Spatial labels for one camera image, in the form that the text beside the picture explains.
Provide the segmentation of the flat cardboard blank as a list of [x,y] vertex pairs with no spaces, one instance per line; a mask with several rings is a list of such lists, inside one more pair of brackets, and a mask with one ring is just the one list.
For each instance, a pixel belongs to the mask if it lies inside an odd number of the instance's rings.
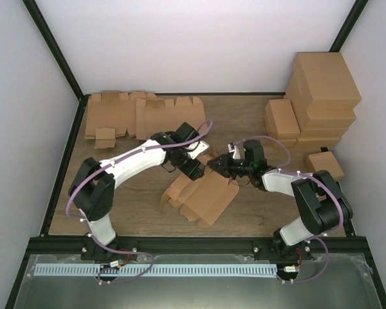
[[156,98],[151,92],[105,91],[91,94],[87,103],[84,138],[95,141],[95,149],[114,148],[116,139],[136,136],[136,101]]
[[199,97],[138,98],[136,100],[136,138],[147,140],[153,134],[175,131],[182,123],[194,129],[205,123],[205,109]]

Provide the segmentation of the black aluminium frame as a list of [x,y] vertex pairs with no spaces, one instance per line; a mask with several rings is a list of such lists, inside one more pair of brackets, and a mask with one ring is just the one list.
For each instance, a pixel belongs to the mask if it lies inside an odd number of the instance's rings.
[[[30,238],[21,266],[15,278],[14,285],[10,292],[6,309],[15,308],[16,300],[19,295],[22,278],[25,275],[28,260],[32,254],[76,254],[85,243],[82,236],[50,236],[49,230],[55,213],[56,204],[59,200],[62,183],[65,179],[68,164],[73,153],[73,148],[77,139],[79,127],[84,116],[84,111],[89,100],[89,95],[85,95],[71,68],[65,59],[62,50],[55,37],[53,36],[48,23],[46,22],[39,6],[35,1],[23,1],[29,15],[35,23],[42,38],[50,49],[53,58],[64,74],[70,88],[73,90],[77,100],[77,110],[69,132],[68,140],[62,155],[62,160],[57,173],[55,184],[50,196],[50,201],[42,222],[42,226],[37,237]],[[371,271],[371,281],[376,289],[378,301],[382,308],[386,308],[386,292],[383,287],[376,263],[372,256],[366,237],[356,235],[351,222],[344,225],[345,237],[330,237],[324,240],[328,249],[332,253],[362,253],[365,256],[367,265]],[[261,238],[215,238],[215,237],[127,237],[121,236],[119,242],[134,243],[141,248],[151,248],[155,253],[169,254],[217,254],[217,253],[251,253],[254,248],[260,248],[263,244],[271,242],[271,237]]]

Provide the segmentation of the flat cardboard blank left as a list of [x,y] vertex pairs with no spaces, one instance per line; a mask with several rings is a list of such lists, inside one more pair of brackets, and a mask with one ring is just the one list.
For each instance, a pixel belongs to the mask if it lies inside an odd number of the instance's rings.
[[105,91],[91,94],[87,103],[84,138],[95,141],[95,149],[114,148],[116,139],[136,136],[136,101],[156,98],[151,92]]

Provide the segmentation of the flat cardboard blank middle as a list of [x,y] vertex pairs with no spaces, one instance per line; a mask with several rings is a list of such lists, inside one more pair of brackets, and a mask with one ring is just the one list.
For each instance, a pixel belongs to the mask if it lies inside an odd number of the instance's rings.
[[147,140],[153,134],[175,131],[182,123],[194,129],[205,123],[205,109],[199,97],[138,98],[136,100],[136,138]]

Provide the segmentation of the cardboard box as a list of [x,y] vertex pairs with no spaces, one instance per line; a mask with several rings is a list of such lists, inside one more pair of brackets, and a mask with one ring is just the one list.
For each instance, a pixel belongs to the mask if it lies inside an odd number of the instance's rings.
[[206,168],[204,176],[194,181],[180,174],[162,194],[160,209],[163,212],[169,204],[187,221],[211,227],[238,193],[237,182]]

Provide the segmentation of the light blue slotted rail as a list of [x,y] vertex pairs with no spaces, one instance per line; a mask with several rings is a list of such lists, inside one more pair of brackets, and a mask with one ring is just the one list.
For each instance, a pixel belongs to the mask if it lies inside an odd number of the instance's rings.
[[[35,266],[35,276],[86,277],[101,274],[106,277],[134,277],[148,268],[147,265],[130,264],[106,270],[101,264],[40,263]],[[158,264],[147,277],[276,277],[277,266],[267,264]]]

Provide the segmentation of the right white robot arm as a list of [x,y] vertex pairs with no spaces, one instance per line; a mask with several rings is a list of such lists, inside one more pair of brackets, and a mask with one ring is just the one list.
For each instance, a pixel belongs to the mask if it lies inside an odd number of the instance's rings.
[[211,159],[207,165],[225,178],[246,176],[255,188],[295,199],[299,217],[273,234],[273,251],[278,258],[290,258],[304,241],[343,228],[352,219],[350,203],[328,171],[302,173],[272,167],[258,140],[245,141],[243,148],[241,158],[237,144],[231,142],[227,153]]

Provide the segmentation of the small folded box left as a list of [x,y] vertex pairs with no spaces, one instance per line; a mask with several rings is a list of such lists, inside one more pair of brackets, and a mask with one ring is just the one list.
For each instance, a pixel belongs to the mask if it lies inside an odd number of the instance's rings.
[[273,99],[265,107],[268,134],[278,140],[296,140],[300,129],[290,100]]

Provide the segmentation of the large top folded box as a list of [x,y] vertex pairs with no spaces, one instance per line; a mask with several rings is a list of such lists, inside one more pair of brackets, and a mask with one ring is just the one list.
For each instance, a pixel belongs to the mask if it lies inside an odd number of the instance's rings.
[[341,53],[300,52],[293,72],[310,112],[354,109],[362,99]]

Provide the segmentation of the lone small folded box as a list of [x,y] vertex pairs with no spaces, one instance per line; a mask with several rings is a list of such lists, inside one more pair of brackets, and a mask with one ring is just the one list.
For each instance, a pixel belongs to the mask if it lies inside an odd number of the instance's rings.
[[345,176],[331,151],[309,154],[305,157],[304,164],[309,172],[328,171],[335,181],[340,181]]

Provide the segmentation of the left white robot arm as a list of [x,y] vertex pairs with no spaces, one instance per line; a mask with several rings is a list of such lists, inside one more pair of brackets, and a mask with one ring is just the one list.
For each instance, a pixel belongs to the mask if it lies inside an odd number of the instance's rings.
[[210,150],[202,141],[207,133],[205,130],[200,134],[184,122],[176,131],[155,133],[143,144],[116,157],[101,161],[90,157],[82,162],[68,191],[66,214],[70,216],[71,206],[76,206],[78,217],[98,242],[95,250],[99,256],[110,260],[118,254],[116,232],[109,216],[115,190],[133,176],[167,162],[190,180],[203,177],[205,165],[198,157]]

